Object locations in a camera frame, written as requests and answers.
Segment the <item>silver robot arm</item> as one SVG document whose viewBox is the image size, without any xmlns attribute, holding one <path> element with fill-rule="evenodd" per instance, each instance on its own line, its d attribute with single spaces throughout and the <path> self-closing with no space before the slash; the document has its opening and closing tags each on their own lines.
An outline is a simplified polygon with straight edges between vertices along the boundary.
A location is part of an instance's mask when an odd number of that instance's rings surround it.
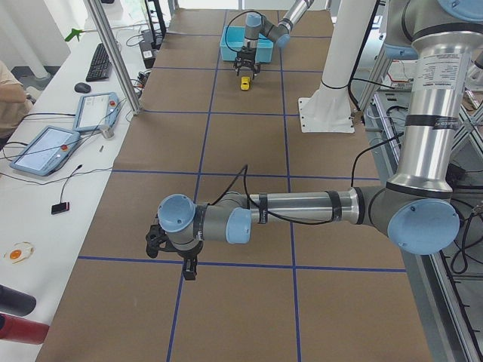
<svg viewBox="0 0 483 362">
<path fill-rule="evenodd" d="M 235 69 L 255 63 L 255 38 L 263 35 L 279 48 L 290 40 L 295 25 L 314 1 L 295 1 L 277 24 L 256 11 Z M 356 51 L 364 46 L 365 25 L 372 23 L 369 7 L 378 1 L 341 1 L 319 89 L 298 100 L 300 121 L 317 132 L 349 130 L 349 89 Z M 245 165 L 212 203 L 195 204 L 188 196 L 167 196 L 159 205 L 155 224 L 146 235 L 146 254 L 177 253 L 183 258 L 183 277 L 195 280 L 204 241 L 246 244 L 251 224 L 270 219 L 323 225 L 347 221 L 369 225 L 402 250 L 430 255 L 446 248 L 457 236 L 460 221 L 450 204 L 453 189 L 446 181 L 451 147 L 460 127 L 459 112 L 473 51 L 482 46 L 482 1 L 388 1 L 384 50 L 391 59 L 417 57 L 401 154 L 395 174 L 385 186 L 353 187 L 346 192 L 249 194 Z"/>
<path fill-rule="evenodd" d="M 298 0 L 285 13 L 277 25 L 258 11 L 245 11 L 245 33 L 243 45 L 236 51 L 233 68 L 236 75 L 242 69 L 249 69 L 252 78 L 260 73 L 260 62 L 256 61 L 260 35 L 269 39 L 276 47 L 284 48 L 290 41 L 290 34 L 303 15 L 312 7 L 313 0 Z"/>
</svg>

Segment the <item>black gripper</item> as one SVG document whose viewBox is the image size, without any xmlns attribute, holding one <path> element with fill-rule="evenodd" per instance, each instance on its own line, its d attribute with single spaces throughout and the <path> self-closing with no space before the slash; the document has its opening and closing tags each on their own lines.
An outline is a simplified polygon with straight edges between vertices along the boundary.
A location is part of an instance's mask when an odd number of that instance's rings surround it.
<svg viewBox="0 0 483 362">
<path fill-rule="evenodd" d="M 165 230 L 159 225 L 151 225 L 146 234 L 146 254 L 148 257 L 154 259 L 158 253 L 176 253 L 183 259 L 183 278 L 185 281 L 194 281 L 197 275 L 198 258 L 203 248 L 202 241 L 195 241 L 193 247 L 188 250 L 181 250 L 174 246 Z"/>
<path fill-rule="evenodd" d="M 237 52 L 233 63 L 233 68 L 237 76 L 239 76 L 242 68 L 252 70 L 252 79 L 255 79 L 260 73 L 261 65 L 256 62 L 256 50 L 256 48 L 242 46 Z"/>
</svg>

